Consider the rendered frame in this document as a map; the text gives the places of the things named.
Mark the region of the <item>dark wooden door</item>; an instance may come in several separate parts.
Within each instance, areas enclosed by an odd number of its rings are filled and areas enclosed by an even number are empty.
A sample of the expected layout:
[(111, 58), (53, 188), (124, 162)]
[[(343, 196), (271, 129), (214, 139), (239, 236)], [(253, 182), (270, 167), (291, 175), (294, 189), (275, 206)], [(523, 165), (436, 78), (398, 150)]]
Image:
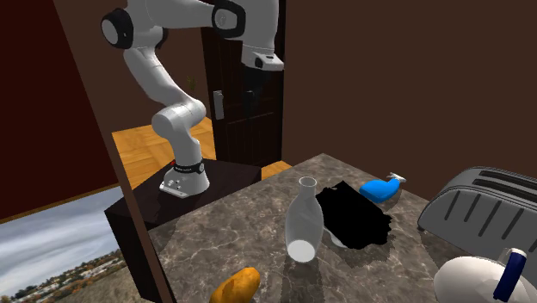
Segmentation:
[[(281, 159), (286, 0), (203, 0), (201, 30), (216, 158), (263, 167)], [(271, 71), (262, 94), (244, 91), (244, 67)]]

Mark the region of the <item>clear glass bottle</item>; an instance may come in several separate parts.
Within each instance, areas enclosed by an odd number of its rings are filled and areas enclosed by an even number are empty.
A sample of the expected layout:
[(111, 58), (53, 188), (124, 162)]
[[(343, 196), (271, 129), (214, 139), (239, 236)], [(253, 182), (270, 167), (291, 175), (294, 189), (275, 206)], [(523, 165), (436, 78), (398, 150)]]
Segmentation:
[(298, 263), (309, 263), (315, 258), (324, 233), (324, 215), (316, 199), (316, 186), (313, 177), (301, 177), (299, 193), (287, 210), (287, 254)]

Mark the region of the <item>blue spray bottle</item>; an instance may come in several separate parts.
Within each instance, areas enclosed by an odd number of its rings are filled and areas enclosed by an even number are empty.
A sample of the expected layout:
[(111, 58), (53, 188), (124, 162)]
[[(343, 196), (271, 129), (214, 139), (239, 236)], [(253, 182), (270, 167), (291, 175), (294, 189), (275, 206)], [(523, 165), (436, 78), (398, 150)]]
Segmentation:
[(381, 203), (391, 199), (404, 182), (404, 177), (391, 172), (386, 180), (375, 179), (364, 183), (359, 188), (359, 193), (374, 203)]

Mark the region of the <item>dark robot stand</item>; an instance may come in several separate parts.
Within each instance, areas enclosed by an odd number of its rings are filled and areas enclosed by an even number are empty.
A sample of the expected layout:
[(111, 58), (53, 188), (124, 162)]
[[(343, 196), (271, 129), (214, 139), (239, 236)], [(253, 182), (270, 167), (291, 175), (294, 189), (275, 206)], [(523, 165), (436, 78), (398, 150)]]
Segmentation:
[[(148, 231), (262, 180), (262, 169), (258, 166), (212, 159), (206, 159), (204, 165), (210, 186), (199, 195), (182, 199), (159, 189), (164, 174), (172, 168), (171, 164), (164, 166), (133, 190)], [(126, 200), (119, 199), (104, 213), (140, 297), (154, 303), (163, 303)]]

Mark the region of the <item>orange-brown bread loaf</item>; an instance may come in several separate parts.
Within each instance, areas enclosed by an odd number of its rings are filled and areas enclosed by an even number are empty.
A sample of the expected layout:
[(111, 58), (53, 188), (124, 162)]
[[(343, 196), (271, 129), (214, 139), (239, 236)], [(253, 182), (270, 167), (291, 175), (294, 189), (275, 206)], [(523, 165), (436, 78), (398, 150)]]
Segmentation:
[(260, 283), (259, 272), (246, 267), (222, 282), (211, 294), (209, 303), (250, 303)]

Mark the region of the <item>grey toaster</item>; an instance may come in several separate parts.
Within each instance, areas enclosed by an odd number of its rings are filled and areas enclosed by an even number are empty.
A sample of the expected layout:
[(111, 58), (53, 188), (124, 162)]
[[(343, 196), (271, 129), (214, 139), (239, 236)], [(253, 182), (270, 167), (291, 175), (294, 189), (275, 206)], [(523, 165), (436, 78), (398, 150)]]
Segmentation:
[(417, 228), (446, 242), (428, 248), (438, 267), (463, 254), (496, 259), (515, 247), (528, 253), (523, 274), (537, 275), (537, 178), (463, 170), (424, 207)]

